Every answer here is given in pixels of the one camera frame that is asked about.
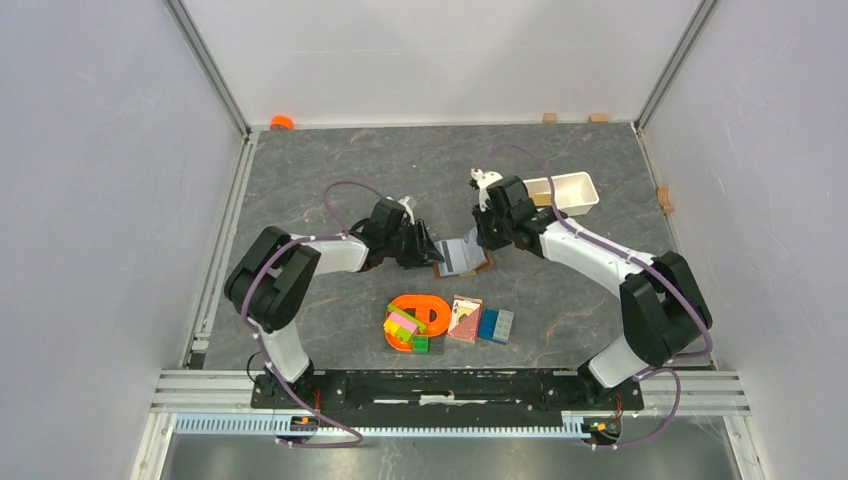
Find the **white plastic tray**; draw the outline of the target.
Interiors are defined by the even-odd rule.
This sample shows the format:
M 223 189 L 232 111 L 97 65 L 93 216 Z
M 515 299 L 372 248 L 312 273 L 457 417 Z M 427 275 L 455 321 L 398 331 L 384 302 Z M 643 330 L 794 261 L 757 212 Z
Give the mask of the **white plastic tray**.
M 599 203 L 599 195 L 587 172 L 575 172 L 552 176 L 551 188 L 546 177 L 524 180 L 528 195 L 550 193 L 557 208 L 569 217 L 585 215 Z

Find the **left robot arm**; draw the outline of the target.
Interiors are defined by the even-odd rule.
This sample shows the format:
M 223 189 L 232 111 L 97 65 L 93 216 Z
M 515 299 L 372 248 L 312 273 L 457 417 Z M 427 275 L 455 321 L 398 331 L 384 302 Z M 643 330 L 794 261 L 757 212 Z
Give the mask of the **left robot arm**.
M 367 272 L 386 259 L 404 269 L 444 260 L 424 221 L 390 198 L 378 200 L 368 217 L 337 234 L 297 235 L 269 226 L 229 274 L 225 298 L 257 341 L 266 369 L 277 379 L 275 392 L 288 406 L 302 407 L 314 394 L 307 375 L 313 362 L 295 322 L 313 278 Z

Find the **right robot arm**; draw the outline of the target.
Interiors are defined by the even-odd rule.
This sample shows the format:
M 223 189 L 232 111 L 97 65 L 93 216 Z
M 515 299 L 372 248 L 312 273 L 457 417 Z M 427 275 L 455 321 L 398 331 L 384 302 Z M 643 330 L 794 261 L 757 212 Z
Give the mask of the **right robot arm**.
M 538 208 L 516 176 L 474 169 L 472 209 L 479 244 L 490 251 L 514 246 L 569 267 L 610 291 L 620 302 L 622 335 L 578 369 L 577 392 L 591 408 L 602 408 L 618 386 L 681 357 L 698 339 L 713 348 L 711 313 L 691 268 L 680 254 L 656 256 L 628 249 L 582 227 L 566 213 Z

